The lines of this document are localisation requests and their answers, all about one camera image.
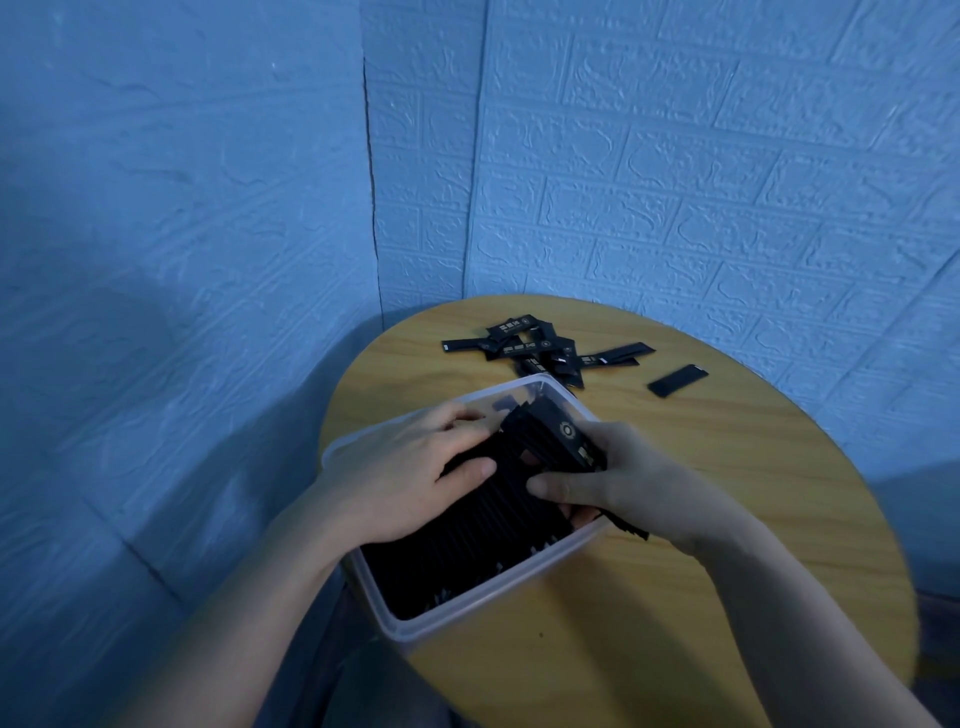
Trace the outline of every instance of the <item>clear plastic bin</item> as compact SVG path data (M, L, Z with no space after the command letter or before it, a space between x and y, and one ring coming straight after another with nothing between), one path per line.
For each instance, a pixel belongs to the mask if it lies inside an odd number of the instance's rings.
M533 401L538 397L548 397L554 401L570 414L574 422L597 420L593 413L580 404L556 379L544 374L525 376L523 379L515 379L514 381L509 381L504 384L498 384L495 387L482 389L456 399L469 402L470 405L477 410L484 414L491 415L498 410L512 409L517 404L525 401ZM376 430L378 427L401 422L415 414L417 413L411 412L402 417L389 420L386 423L381 423L380 425L365 427L364 429L352 432L349 435L335 440L324 450L321 465L325 468L329 459L333 457L338 449L349 445L367 433ZM593 523L574 531L566 538L560 539L556 544L548 546L529 559L499 573L480 586L474 587L459 596L455 596L448 602L413 619L397 619L390 612L383 600L383 596L380 594L380 590L377 589L376 582L373 581L373 576L367 566L367 561L364 559L363 552L359 548L352 551L348 559L356 573L364 594L367 596L373 616L383 636L394 643L412 643L436 632L445 624L451 623L480 605L512 589L512 587L517 584L526 581L531 576L540 573L547 567L556 564L596 536L597 533L608 524L609 521L601 517Z

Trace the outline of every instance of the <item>stack of black packets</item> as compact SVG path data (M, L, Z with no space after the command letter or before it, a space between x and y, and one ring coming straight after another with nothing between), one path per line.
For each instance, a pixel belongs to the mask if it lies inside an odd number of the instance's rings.
M529 332L529 341L520 334ZM594 367L635 367L635 357L653 353L655 350L642 342L617 347L607 352L581 356L573 339L558 336L553 324L540 321L527 314L508 319L499 326L487 329L488 336L481 339L454 339L444 341L445 352L479 350L488 361L510 358L514 360L520 376L537 373L550 374L568 387L584 388L581 371Z
M451 460L445 472L474 457L491 457L497 464L483 485L415 533L362 548L387 607L398 619L418 617L572 532L555 503L527 493L532 475L543 470L591 473L607 467L603 451L546 397L515 407L498 432ZM617 526L647 537L604 513Z

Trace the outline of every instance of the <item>left hand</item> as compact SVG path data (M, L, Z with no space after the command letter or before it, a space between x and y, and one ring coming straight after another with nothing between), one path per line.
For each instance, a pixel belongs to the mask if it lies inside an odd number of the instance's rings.
M328 517L326 526L341 535L345 550L402 538L493 475L496 463L481 457L441 477L455 455L494 434L501 419L451 401L381 427L336 453L301 507Z

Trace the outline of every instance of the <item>round wooden table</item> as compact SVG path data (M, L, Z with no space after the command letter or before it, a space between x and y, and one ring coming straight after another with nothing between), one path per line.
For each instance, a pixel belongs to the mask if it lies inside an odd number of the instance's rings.
M577 397L635 424L764 520L909 680L915 599L902 555L857 471L774 387L679 331L596 303L497 296L446 303L380 335L329 405L322 448L360 427L515 378L507 361L442 339L532 313L578 351L642 341L640 366L584 372ZM646 384L684 364L709 376L666 400ZM484 728L766 725L704 570L667 542L608 529L545 576L419 645L410 663Z

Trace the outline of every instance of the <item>blue wall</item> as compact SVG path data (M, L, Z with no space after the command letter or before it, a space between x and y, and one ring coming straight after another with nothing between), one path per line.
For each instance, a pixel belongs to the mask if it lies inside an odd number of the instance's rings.
M309 481L380 331L359 8L0 10L0 723L76 725Z
M381 317L465 294L729 352L960 595L955 3L110 5L0 8L4 725L123 690Z
M462 272L698 336L813 416L918 585L960 595L926 558L960 564L960 5L490 0L471 99L481 4L364 3L377 244L418 252L381 252L387 322ZM454 86L476 112L438 127ZM466 264L453 236L423 255L474 125Z

